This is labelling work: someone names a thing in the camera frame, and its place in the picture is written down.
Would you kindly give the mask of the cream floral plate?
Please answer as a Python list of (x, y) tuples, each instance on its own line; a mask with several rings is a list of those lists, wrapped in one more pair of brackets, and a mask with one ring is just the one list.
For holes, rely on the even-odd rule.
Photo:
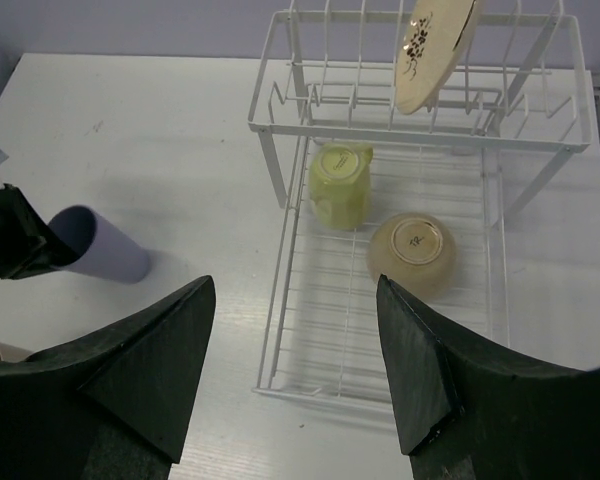
[(482, 0), (419, 0), (407, 23), (395, 71), (395, 106), (410, 115), (431, 103), (471, 44)]

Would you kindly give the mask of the purple plastic cup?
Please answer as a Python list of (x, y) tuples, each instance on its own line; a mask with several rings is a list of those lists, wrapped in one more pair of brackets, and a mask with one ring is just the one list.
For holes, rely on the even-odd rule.
[(74, 255), (71, 262), (55, 265), (56, 270), (124, 284), (138, 283), (150, 271), (148, 252), (88, 206), (60, 211), (48, 227)]

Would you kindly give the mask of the yellow-green mug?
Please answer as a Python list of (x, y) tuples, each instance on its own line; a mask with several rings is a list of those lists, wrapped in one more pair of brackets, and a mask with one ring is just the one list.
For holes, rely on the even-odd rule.
[(351, 231), (366, 221), (373, 154), (368, 143), (327, 143), (315, 154), (309, 168), (309, 200), (322, 225)]

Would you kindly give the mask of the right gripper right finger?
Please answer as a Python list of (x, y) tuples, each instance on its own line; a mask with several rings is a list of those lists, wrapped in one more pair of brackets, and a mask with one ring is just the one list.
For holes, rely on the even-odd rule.
[(381, 350), (417, 479), (600, 479), (600, 367), (504, 347), (381, 277)]

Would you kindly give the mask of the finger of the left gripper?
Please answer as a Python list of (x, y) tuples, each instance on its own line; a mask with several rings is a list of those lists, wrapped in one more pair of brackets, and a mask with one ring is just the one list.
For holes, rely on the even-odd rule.
[(0, 185), (0, 279), (47, 274), (77, 259), (78, 254), (40, 218), (19, 188)]

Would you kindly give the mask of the white ceramic bowl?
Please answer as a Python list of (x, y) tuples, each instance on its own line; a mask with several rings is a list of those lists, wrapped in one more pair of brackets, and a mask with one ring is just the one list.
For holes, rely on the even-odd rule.
[(448, 290), (457, 264), (457, 246), (439, 219), (420, 212), (401, 213), (373, 233), (366, 262), (373, 282), (386, 276), (428, 301)]

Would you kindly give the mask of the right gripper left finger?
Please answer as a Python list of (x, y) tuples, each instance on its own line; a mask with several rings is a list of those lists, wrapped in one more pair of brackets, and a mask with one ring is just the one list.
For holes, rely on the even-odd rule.
[(0, 479), (167, 478), (214, 314), (206, 275), (83, 337), (0, 361)]

